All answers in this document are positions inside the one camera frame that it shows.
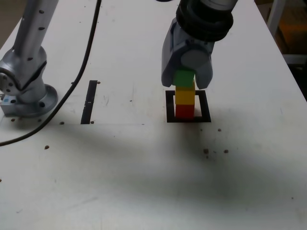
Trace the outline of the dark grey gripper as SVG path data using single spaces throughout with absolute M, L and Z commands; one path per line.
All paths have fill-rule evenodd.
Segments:
M 182 64 L 194 71 L 197 87 L 206 89 L 213 78 L 211 55 L 214 44 L 215 42 L 205 42 L 190 36 L 177 20 L 173 20 L 162 47 L 162 85 L 170 87 L 173 84 L 175 72 Z M 199 45 L 205 50 L 193 49 L 182 55 L 185 45 Z

